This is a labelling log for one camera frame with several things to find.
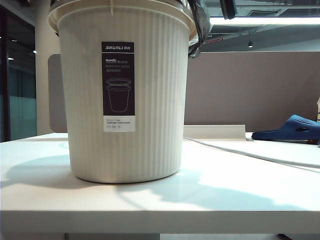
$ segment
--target fluorescent light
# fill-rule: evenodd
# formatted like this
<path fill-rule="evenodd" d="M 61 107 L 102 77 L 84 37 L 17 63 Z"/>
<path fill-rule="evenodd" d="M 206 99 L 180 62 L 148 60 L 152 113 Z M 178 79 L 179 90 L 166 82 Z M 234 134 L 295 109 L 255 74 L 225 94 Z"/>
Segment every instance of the fluorescent light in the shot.
<path fill-rule="evenodd" d="M 210 23 L 222 26 L 320 25 L 320 17 L 211 17 Z"/>

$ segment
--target white table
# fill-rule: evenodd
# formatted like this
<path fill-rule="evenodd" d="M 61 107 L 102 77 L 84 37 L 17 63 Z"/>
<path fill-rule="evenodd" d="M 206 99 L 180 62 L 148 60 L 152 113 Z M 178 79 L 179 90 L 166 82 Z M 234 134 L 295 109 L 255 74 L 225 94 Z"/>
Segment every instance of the white table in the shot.
<path fill-rule="evenodd" d="M 135 184 L 76 178 L 68 135 L 0 144 L 1 227 L 8 233 L 320 234 L 320 172 L 183 142 L 180 171 Z M 320 164 L 320 147 L 220 146 Z"/>

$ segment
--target white cable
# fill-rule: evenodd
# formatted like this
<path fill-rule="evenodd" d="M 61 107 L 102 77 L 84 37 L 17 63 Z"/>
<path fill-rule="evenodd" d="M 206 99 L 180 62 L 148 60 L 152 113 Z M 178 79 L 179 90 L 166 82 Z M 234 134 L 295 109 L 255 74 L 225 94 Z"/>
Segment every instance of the white cable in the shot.
<path fill-rule="evenodd" d="M 231 149 L 231 148 L 226 148 L 226 147 L 221 147 L 221 146 L 208 144 L 208 143 L 205 143 L 205 142 L 202 142 L 202 141 L 198 141 L 198 140 L 195 140 L 193 138 L 186 137 L 186 136 L 184 136 L 183 138 L 187 139 L 187 140 L 190 140 L 190 141 L 193 141 L 193 142 L 196 142 L 198 144 L 207 146 L 207 147 L 211 147 L 211 148 L 214 148 L 214 149 L 221 150 L 221 151 L 225 151 L 225 152 L 229 152 L 229 153 L 233 153 L 233 154 L 240 154 L 240 155 L 244 155 L 244 156 L 252 157 L 252 158 L 256 158 L 256 159 L 266 160 L 266 161 L 273 162 L 273 163 L 276 163 L 276 164 L 294 165 L 294 166 L 300 166 L 300 167 L 306 167 L 306 168 L 320 169 L 320 165 L 317 165 L 317 164 L 279 160 L 279 159 L 274 159 L 274 158 L 267 157 L 267 156 L 261 156 L 261 155 L 253 154 L 253 153 L 246 152 L 246 151 L 238 151 L 238 150 L 234 150 L 234 149 Z"/>

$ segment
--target blue slipper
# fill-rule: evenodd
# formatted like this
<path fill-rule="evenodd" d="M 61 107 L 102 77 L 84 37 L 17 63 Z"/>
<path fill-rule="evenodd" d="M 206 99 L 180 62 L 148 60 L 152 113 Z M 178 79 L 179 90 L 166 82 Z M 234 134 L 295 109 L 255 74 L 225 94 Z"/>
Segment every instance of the blue slipper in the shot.
<path fill-rule="evenodd" d="M 320 122 L 292 115 L 278 130 L 256 131 L 255 140 L 319 140 Z"/>

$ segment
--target plastic bag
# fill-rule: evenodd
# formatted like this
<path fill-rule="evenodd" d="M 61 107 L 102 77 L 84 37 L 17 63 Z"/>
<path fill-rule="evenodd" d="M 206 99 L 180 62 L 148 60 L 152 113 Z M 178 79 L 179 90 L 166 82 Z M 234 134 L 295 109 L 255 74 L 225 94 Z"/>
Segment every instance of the plastic bag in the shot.
<path fill-rule="evenodd" d="M 198 36 L 189 42 L 189 58 L 196 58 L 200 54 L 200 48 L 208 37 L 210 30 L 210 16 L 204 0 L 187 0 L 192 11 Z"/>

